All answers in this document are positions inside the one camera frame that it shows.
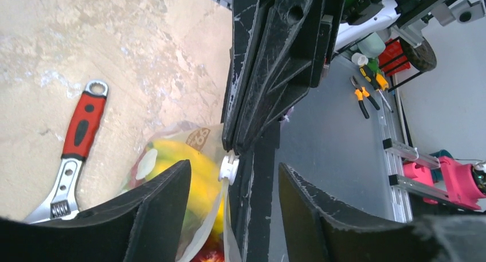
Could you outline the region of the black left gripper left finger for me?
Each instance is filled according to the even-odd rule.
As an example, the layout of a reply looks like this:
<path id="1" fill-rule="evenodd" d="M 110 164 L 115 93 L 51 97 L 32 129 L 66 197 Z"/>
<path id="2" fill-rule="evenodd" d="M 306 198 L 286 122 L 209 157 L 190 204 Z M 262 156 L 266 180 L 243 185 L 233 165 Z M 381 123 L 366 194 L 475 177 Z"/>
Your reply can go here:
<path id="1" fill-rule="evenodd" d="M 175 261 L 191 165 L 179 161 L 152 180 L 71 220 L 1 219 L 2 261 Z"/>

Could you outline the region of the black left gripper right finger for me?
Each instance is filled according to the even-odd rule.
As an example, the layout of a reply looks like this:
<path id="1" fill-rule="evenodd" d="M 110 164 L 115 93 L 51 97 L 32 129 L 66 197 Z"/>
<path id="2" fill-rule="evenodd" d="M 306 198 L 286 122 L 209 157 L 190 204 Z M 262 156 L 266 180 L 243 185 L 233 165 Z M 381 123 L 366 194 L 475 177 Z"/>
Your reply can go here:
<path id="1" fill-rule="evenodd" d="M 485 217 L 426 215 L 409 223 L 365 213 L 279 164 L 290 261 L 484 261 Z"/>

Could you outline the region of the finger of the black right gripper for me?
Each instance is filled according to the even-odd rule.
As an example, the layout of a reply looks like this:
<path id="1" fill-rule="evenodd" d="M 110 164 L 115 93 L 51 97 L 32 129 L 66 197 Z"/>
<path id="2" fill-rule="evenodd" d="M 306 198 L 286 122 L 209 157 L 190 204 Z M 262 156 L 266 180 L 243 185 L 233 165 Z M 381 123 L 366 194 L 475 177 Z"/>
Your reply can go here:
<path id="1" fill-rule="evenodd" d="M 258 51 L 267 3 L 268 0 L 233 0 L 231 62 L 222 116 L 222 145 L 226 151 L 237 151 L 237 126 Z"/>
<path id="2" fill-rule="evenodd" d="M 319 85 L 336 44 L 345 0 L 268 0 L 246 88 L 236 154 Z"/>

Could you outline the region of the clear zip top bag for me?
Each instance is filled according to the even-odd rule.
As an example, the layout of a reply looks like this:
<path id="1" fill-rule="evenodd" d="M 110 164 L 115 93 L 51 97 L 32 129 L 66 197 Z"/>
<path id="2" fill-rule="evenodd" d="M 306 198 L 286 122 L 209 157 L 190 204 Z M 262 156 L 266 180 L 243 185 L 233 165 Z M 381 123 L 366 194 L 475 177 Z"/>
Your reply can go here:
<path id="1" fill-rule="evenodd" d="M 119 193 L 132 190 L 188 159 L 189 196 L 175 261 L 241 261 L 230 220 L 229 188 L 239 158 L 225 151 L 222 124 L 181 121 L 155 133 L 127 174 Z"/>

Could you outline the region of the dark red apple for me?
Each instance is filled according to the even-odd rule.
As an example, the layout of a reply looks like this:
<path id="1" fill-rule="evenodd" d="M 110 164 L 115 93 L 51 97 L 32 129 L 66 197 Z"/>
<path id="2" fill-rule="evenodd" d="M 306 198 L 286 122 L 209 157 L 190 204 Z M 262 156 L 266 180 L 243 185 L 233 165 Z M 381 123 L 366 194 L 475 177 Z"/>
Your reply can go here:
<path id="1" fill-rule="evenodd" d="M 225 262 L 224 250 L 220 247 L 203 247 L 191 262 Z"/>

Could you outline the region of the yellow banana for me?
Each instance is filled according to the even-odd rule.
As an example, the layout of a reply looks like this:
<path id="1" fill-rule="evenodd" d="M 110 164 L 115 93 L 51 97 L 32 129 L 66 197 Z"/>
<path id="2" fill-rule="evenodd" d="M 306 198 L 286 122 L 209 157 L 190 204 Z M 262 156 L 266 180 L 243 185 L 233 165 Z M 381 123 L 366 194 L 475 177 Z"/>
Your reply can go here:
<path id="1" fill-rule="evenodd" d="M 222 189 L 216 163 L 202 152 L 176 140 L 153 140 L 144 150 L 146 153 L 135 167 L 137 180 L 149 181 L 179 161 L 190 161 L 191 182 L 182 231 L 188 233 L 198 229 Z"/>

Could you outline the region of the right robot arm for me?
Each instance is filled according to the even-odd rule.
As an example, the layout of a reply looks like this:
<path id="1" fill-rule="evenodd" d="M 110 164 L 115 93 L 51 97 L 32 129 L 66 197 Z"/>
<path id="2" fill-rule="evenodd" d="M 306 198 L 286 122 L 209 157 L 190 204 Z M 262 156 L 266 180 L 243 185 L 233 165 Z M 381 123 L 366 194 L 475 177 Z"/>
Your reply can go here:
<path id="1" fill-rule="evenodd" d="M 223 1 L 233 43 L 222 146 L 240 155 L 319 85 L 339 50 L 389 28 L 416 44 L 414 26 L 458 0 Z"/>

